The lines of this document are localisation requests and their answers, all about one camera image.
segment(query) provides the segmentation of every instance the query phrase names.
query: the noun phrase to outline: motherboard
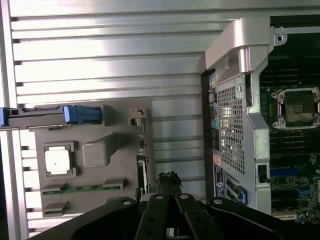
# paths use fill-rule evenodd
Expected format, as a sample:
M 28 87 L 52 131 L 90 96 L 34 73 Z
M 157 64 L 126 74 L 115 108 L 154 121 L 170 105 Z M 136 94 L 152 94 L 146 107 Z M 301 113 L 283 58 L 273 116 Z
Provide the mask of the motherboard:
M 320 83 L 317 60 L 272 60 L 260 75 L 269 126 L 272 215 L 320 224 Z

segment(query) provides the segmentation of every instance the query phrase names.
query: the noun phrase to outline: perforated metal panel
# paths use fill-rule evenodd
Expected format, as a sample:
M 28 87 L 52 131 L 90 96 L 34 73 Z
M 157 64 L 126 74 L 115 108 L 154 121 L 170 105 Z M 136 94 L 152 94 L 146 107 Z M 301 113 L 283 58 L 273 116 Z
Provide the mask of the perforated metal panel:
M 245 174 L 242 99 L 236 98 L 233 86 L 217 92 L 217 104 L 221 160 Z

